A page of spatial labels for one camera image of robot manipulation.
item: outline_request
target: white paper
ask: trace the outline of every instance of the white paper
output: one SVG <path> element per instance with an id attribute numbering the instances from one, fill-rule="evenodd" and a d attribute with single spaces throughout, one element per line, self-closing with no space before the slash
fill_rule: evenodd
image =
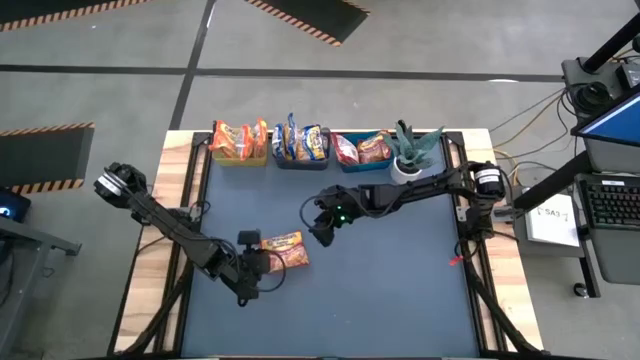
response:
<path id="1" fill-rule="evenodd" d="M 526 215 L 529 240 L 580 246 L 573 203 L 568 195 L 555 195 Z"/>

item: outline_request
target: black table mat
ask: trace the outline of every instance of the black table mat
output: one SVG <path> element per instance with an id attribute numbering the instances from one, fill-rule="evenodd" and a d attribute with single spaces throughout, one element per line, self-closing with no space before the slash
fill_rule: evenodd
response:
<path id="1" fill-rule="evenodd" d="M 432 156 L 437 164 L 424 175 L 444 170 L 441 149 Z M 301 203 L 325 187 L 390 181 L 389 169 L 344 174 L 335 158 L 321 172 L 281 170 L 273 159 L 263 168 L 214 162 L 203 232 L 235 243 L 239 230 L 259 228 L 263 238 L 302 230 L 311 265 L 290 269 L 282 288 L 245 308 L 196 272 L 183 355 L 477 356 L 463 268 L 448 264 L 457 241 L 450 196 L 358 219 L 337 229 L 329 248 L 298 218 Z M 310 222 L 317 213 L 305 210 Z"/>

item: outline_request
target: snack bag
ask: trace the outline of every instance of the snack bag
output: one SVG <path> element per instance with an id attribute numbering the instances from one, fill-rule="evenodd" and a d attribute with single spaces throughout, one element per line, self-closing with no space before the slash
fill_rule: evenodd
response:
<path id="1" fill-rule="evenodd" d="M 358 154 L 361 164 L 384 161 L 391 158 L 391 148 L 384 142 L 384 138 L 382 137 L 383 133 L 388 134 L 387 131 L 382 130 L 374 136 L 358 143 Z"/>
<path id="2" fill-rule="evenodd" d="M 302 242 L 302 233 L 300 231 L 262 240 L 260 247 L 263 250 L 271 250 L 280 254 L 287 269 L 309 265 L 309 256 Z M 282 262 L 273 254 L 269 254 L 269 264 L 269 272 L 282 270 Z"/>
<path id="3" fill-rule="evenodd" d="M 331 133 L 331 141 L 333 142 L 333 146 L 336 149 L 336 156 L 338 157 L 338 161 L 347 166 L 358 165 L 360 163 L 358 150 L 356 146 L 351 143 L 351 141 L 344 138 L 342 135 L 338 135 L 336 133 Z"/>
<path id="4" fill-rule="evenodd" d="M 284 129 L 284 141 L 287 144 L 287 153 L 291 156 L 291 160 L 296 160 L 297 159 L 296 141 L 299 138 L 299 136 L 298 136 L 298 127 L 296 126 L 296 122 L 293 120 L 293 113 L 289 113 L 287 122 L 288 124 L 285 125 L 285 129 Z"/>
<path id="5" fill-rule="evenodd" d="M 214 156 L 222 158 L 239 158 L 244 161 L 253 151 L 254 139 L 249 125 L 239 129 L 229 127 L 224 121 L 216 121 L 216 132 L 209 149 Z"/>
<path id="6" fill-rule="evenodd" d="M 324 160 L 326 156 L 320 126 L 305 126 L 300 134 L 299 140 L 296 141 L 296 159 Z"/>
<path id="7" fill-rule="evenodd" d="M 256 126 L 251 132 L 255 142 L 253 144 L 253 157 L 261 158 L 267 154 L 267 122 L 258 118 Z"/>
<path id="8" fill-rule="evenodd" d="M 284 141 L 284 125 L 276 124 L 273 128 L 271 148 L 273 150 L 273 156 L 275 156 L 276 159 L 285 160 L 287 158 L 287 150 Z"/>

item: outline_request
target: gray floor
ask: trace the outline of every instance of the gray floor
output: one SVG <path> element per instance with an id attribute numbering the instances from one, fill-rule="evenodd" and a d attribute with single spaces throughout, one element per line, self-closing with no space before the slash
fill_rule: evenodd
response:
<path id="1" fill-rule="evenodd" d="M 204 68 L 394 70 L 559 74 L 560 61 L 589 55 L 636 11 L 632 0 L 361 0 L 372 16 L 338 49 L 240 0 L 218 0 L 199 66 Z M 185 67 L 206 0 L 155 0 L 97 15 L 0 33 L 0 64 Z M 0 73 L 0 130 L 95 121 L 87 178 L 112 161 L 151 181 L 181 76 Z M 197 77 L 182 129 L 211 121 L 271 124 L 289 111 L 333 128 L 491 128 L 560 84 Z M 528 151 L 561 134 L 554 111 L 506 145 Z M 492 134 L 515 133 L 529 114 Z M 575 120 L 562 113 L 569 124 Z M 571 158 L 569 138 L 527 157 L 550 166 Z M 524 170 L 534 184 L 548 172 Z M 104 354 L 140 231 L 125 211 L 75 192 L 32 196 L 29 223 L 84 244 L 76 259 L 51 259 L 16 357 L 69 359 Z M 610 359 L 640 352 L 640 288 L 601 283 L 581 300 L 577 260 L 524 259 L 545 347 L 556 354 Z"/>

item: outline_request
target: yellow and black hazard stripe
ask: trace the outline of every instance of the yellow and black hazard stripe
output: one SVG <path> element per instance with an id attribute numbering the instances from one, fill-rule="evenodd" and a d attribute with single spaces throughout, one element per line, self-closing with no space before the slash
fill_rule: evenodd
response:
<path id="1" fill-rule="evenodd" d="M 15 135 L 27 135 L 27 134 L 36 134 L 36 133 L 39 134 L 39 133 L 45 133 L 45 132 L 69 131 L 69 130 L 75 130 L 75 129 L 86 129 L 86 128 L 95 128 L 95 127 L 96 127 L 96 124 L 93 122 L 66 124 L 66 125 L 45 126 L 40 128 L 31 128 L 31 129 L 0 131 L 0 136 L 15 136 Z"/>
<path id="2" fill-rule="evenodd" d="M 113 10 L 129 5 L 141 4 L 144 2 L 148 2 L 151 0 L 114 0 L 114 1 L 105 1 L 102 4 L 97 4 L 93 6 L 81 7 L 78 9 L 70 9 L 61 12 L 56 12 L 53 14 L 46 14 L 40 16 L 34 16 L 28 19 L 15 20 L 6 22 L 4 24 L 0 24 L 0 32 L 3 31 L 11 31 L 24 27 L 35 26 L 40 24 L 47 24 L 54 21 L 70 19 L 74 17 L 80 17 L 89 14 L 95 14 L 107 10 Z"/>
<path id="3" fill-rule="evenodd" d="M 298 18 L 296 18 L 295 16 L 288 14 L 285 11 L 282 11 L 281 9 L 277 8 L 277 6 L 274 6 L 274 4 L 270 3 L 269 0 L 245 0 L 246 2 L 248 2 L 249 4 L 257 7 L 258 9 L 267 12 L 270 15 L 273 15 L 275 17 L 277 17 L 278 19 L 293 25 L 295 27 L 297 27 L 298 29 L 306 32 L 309 35 L 312 35 L 316 38 L 318 38 L 319 40 L 324 41 L 327 44 L 330 44 L 332 46 L 340 46 L 342 45 L 342 42 L 339 39 L 336 39 L 336 37 L 331 36 L 329 33 L 327 33 L 326 31 L 320 30 L 320 29 L 316 29 L 315 27 L 313 27 L 311 24 L 308 24 Z M 340 2 L 347 4 L 349 6 L 352 6 L 354 8 L 357 8 L 359 10 L 361 10 L 364 14 L 368 15 L 370 12 L 358 5 L 353 4 L 350 1 L 345 1 L 345 0 L 339 0 Z"/>
<path id="4" fill-rule="evenodd" d="M 35 184 L 14 185 L 11 187 L 11 192 L 20 195 L 27 195 L 41 192 L 77 189 L 83 184 L 84 179 L 55 180 Z"/>

